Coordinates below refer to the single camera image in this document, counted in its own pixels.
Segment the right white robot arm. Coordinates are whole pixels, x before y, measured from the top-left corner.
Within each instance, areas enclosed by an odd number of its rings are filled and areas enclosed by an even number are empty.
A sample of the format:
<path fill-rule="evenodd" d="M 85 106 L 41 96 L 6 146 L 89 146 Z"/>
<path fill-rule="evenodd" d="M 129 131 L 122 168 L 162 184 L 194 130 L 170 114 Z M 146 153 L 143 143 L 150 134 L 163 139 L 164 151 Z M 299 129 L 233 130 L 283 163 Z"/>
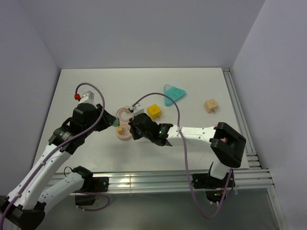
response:
<path fill-rule="evenodd" d="M 141 113 L 128 122 L 134 140 L 146 138 L 157 146 L 209 147 L 216 159 L 210 165 L 208 183 L 219 186 L 233 168 L 240 168 L 246 139 L 225 122 L 211 127 L 181 127 L 153 121 Z"/>

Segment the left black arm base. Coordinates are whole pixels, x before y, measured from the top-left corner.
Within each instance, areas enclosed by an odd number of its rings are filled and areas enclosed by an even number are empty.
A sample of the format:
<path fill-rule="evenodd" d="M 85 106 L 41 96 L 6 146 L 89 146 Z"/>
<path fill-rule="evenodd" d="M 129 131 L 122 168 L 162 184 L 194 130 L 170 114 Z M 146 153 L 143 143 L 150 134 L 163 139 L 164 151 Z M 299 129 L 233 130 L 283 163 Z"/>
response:
<path fill-rule="evenodd" d="M 98 198 L 103 197 L 106 199 L 106 204 L 101 208 L 94 208 L 94 210 L 106 208 L 110 204 L 110 197 L 105 194 L 108 191 L 108 186 L 108 177 L 93 177 L 85 180 L 85 185 L 75 193 L 75 205 L 80 209 L 90 211 L 91 209 L 86 207 L 92 206 L 95 201 L 98 201 Z"/>

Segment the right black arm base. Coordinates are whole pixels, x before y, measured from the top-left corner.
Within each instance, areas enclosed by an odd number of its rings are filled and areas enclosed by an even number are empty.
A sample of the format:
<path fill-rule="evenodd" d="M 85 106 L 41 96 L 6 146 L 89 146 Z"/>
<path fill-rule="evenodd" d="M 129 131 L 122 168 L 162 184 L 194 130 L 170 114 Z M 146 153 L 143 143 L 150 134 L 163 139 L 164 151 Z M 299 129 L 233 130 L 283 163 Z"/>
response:
<path fill-rule="evenodd" d="M 208 173 L 194 173 L 192 175 L 192 186 L 194 189 L 205 189 L 206 198 L 210 203 L 219 204 L 222 200 L 228 174 L 219 180 L 209 176 Z"/>

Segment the light yellow plug adapter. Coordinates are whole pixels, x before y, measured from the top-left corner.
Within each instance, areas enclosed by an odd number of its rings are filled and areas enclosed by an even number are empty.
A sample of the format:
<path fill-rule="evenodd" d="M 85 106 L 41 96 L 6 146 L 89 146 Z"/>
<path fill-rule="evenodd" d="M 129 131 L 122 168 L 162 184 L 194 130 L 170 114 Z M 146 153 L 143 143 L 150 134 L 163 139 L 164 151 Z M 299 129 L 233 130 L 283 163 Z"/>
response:
<path fill-rule="evenodd" d="M 119 135 L 123 135 L 124 134 L 124 128 L 122 125 L 116 127 L 116 132 L 119 134 Z"/>

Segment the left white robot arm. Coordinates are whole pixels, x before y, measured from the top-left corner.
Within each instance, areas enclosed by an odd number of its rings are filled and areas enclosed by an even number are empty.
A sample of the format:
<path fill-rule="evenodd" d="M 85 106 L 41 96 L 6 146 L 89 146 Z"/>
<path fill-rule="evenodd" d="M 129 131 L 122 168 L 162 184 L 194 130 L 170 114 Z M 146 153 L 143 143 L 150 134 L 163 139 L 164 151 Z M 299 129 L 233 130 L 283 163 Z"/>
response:
<path fill-rule="evenodd" d="M 58 168 L 85 143 L 93 132 L 119 125 L 102 105 L 81 103 L 57 128 L 38 162 L 8 195 L 0 198 L 0 223 L 7 219 L 22 230 L 36 229 L 47 212 L 74 192 L 94 195 L 93 173 L 78 166 L 63 180 L 46 189 Z"/>

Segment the pink round power strip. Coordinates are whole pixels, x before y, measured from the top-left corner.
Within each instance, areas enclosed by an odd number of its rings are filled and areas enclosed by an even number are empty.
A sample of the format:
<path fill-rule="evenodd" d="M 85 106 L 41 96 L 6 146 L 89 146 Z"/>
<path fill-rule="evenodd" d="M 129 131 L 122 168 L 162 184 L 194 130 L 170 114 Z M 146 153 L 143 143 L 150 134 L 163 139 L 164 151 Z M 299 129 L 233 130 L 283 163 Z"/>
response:
<path fill-rule="evenodd" d="M 120 125 L 123 126 L 124 128 L 124 134 L 123 135 L 119 135 L 117 132 L 116 133 L 116 136 L 119 140 L 122 140 L 122 141 L 128 141 L 130 139 L 132 139 L 132 134 L 130 133 L 130 126 L 128 123 L 121 123 Z"/>

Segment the green plug adapter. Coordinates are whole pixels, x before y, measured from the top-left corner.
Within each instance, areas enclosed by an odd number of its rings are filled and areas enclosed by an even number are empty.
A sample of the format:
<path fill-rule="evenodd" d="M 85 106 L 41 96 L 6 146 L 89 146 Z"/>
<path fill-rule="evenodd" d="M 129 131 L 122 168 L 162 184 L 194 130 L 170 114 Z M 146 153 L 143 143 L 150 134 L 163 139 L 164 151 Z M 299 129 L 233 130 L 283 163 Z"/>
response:
<path fill-rule="evenodd" d="M 119 118 L 118 118 L 118 117 L 116 117 L 116 119 L 114 120 L 114 122 L 113 122 L 112 126 L 114 126 L 114 127 L 118 127 L 119 125 L 120 125 L 120 120 L 119 120 Z"/>

